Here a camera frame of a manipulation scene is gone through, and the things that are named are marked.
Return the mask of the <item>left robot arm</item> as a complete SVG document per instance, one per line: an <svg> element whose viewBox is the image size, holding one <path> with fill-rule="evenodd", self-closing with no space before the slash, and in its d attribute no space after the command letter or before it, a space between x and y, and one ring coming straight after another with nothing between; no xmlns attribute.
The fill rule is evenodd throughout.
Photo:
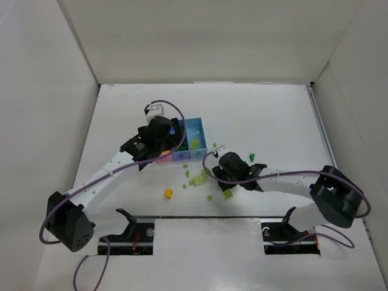
<svg viewBox="0 0 388 291"><path fill-rule="evenodd" d="M138 128L138 134L126 141L115 156L81 186L66 194L55 192L47 201L43 229L71 252L81 250L94 234L92 212L132 173L162 158L163 152L177 151L186 137L184 119L153 117Z"/></svg>

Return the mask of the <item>light green square lego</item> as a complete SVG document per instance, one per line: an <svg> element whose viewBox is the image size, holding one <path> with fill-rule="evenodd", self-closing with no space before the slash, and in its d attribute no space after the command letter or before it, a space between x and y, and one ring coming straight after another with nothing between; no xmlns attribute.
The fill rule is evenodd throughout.
<svg viewBox="0 0 388 291"><path fill-rule="evenodd" d="M200 148L201 141L199 139L192 139L190 144L191 150L198 150Z"/></svg>

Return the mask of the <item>dark green lego plate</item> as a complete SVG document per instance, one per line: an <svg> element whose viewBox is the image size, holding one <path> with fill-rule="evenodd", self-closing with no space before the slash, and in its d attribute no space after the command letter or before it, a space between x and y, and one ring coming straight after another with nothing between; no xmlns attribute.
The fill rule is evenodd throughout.
<svg viewBox="0 0 388 291"><path fill-rule="evenodd" d="M183 135L184 134L184 127L180 127L180 132ZM188 150L188 143L187 143L187 137L185 137L184 142L181 144L181 147L178 149L178 151L187 151Z"/></svg>

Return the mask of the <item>lime 2x2 lego brick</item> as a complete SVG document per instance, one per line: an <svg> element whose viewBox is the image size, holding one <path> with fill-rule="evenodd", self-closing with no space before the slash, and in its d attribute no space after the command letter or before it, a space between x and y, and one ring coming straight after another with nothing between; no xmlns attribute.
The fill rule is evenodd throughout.
<svg viewBox="0 0 388 291"><path fill-rule="evenodd" d="M222 192L222 195L224 197L225 200L229 200L233 197L233 193L230 189L227 189L225 191Z"/></svg>

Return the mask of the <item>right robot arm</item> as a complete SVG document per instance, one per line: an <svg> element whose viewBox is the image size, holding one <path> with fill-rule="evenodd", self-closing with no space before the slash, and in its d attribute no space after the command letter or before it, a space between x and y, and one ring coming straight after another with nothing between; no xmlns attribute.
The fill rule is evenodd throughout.
<svg viewBox="0 0 388 291"><path fill-rule="evenodd" d="M235 152L220 147L212 152L218 165L211 177L222 190L240 186L247 191L280 192L309 199L310 204L291 207L282 223L303 232L330 223L348 229L364 202L364 194L350 179L333 166L322 170L287 172L266 164L249 165Z"/></svg>

